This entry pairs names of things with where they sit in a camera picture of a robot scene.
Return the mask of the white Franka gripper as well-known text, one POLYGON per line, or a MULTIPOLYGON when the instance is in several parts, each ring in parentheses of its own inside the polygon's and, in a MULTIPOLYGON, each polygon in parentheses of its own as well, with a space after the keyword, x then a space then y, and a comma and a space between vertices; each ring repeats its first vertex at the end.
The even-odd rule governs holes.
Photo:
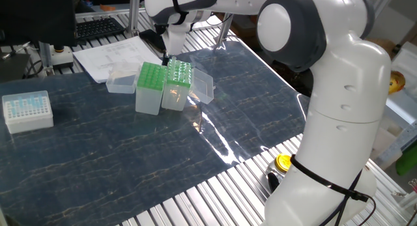
POLYGON ((166 52, 163 55, 162 64, 168 65, 170 55, 178 55, 185 43, 186 35, 190 31, 191 23, 182 23, 180 25, 169 24, 162 39, 165 44, 166 52))

